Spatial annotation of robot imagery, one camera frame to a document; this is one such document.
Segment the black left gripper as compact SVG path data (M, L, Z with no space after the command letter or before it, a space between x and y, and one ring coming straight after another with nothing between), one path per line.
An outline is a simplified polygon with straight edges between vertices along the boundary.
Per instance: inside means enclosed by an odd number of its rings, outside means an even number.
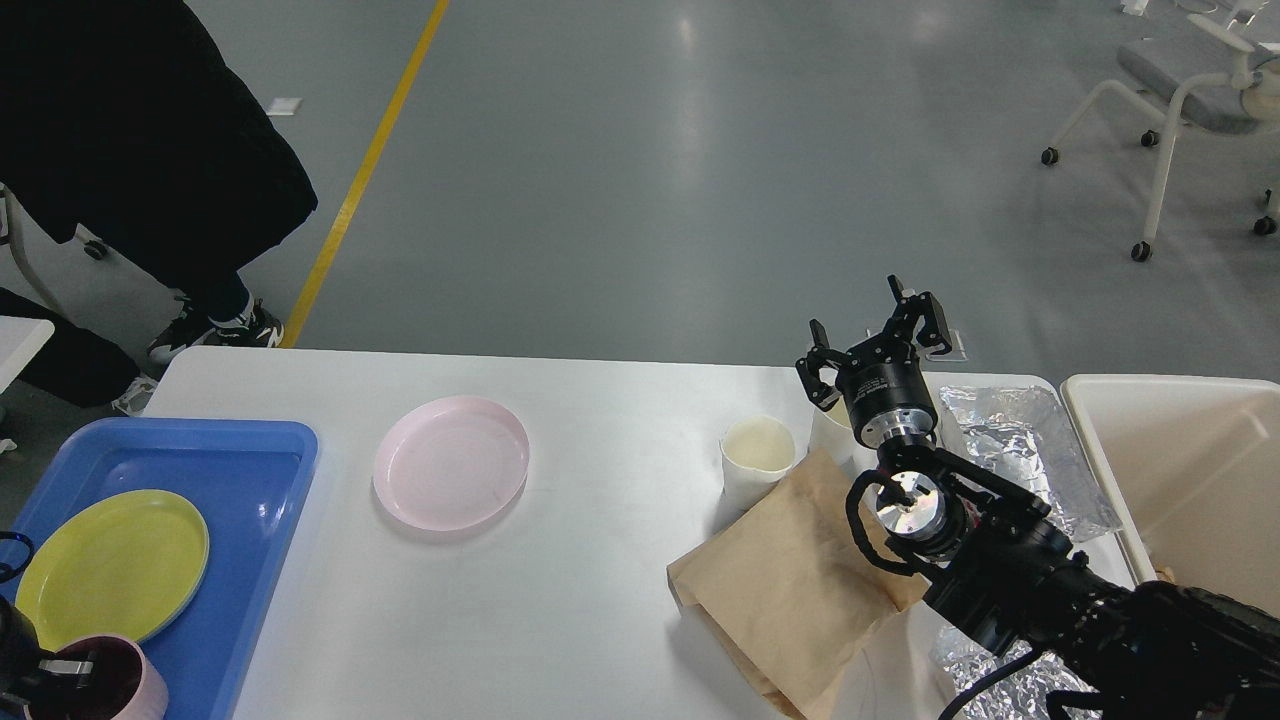
M63 657L46 653L38 644L32 621L1 597L1 710L23 714L41 687L82 691L93 684L101 669L97 651Z

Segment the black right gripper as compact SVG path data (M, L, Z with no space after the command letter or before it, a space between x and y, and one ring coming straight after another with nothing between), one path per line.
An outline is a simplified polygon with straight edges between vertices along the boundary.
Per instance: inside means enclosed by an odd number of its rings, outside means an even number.
M929 291L908 292L896 275L887 282L893 310L877 336L877 354L856 357L833 348L826 327L809 320L812 346L795 363L815 409L827 413L844 397L855 439L865 448L895 437L934 438L938 416L920 361L954 354L954 334L938 299ZM840 374L840 388L822 379L823 370Z

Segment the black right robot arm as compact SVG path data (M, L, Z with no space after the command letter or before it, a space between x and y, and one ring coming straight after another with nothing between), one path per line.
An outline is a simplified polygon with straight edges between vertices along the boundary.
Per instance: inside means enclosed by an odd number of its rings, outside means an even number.
M1050 506L936 442L940 423L919 352L952 351L934 295L888 277L893 313L883 329L841 350L812 320L796 363L808 400L844 402L854 439L877 456L845 500L867 561L928 580L925 603L996 656L1029 650L957 693L942 717L1046 653L1088 691L1050 691L1052 719L1073 710L1105 719L1275 719L1277 619L1211 591L1143 582L1128 589L1091 570L1050 520Z

